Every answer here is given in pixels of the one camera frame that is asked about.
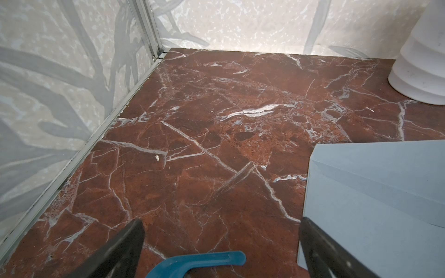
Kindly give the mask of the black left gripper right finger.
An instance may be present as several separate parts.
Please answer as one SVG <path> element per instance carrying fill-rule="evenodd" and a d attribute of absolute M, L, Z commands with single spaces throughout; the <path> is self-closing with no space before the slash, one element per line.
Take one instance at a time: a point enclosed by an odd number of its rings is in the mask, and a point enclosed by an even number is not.
<path fill-rule="evenodd" d="M 311 278 L 378 278 L 308 217 L 301 220 L 299 238 Z"/>

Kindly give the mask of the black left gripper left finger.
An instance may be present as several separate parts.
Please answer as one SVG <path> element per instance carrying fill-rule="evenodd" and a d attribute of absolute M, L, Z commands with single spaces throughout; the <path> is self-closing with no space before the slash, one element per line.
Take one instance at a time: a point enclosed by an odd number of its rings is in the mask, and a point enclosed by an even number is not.
<path fill-rule="evenodd" d="M 142 221 L 132 220 L 67 277 L 134 278 L 144 238 L 145 231 Z"/>

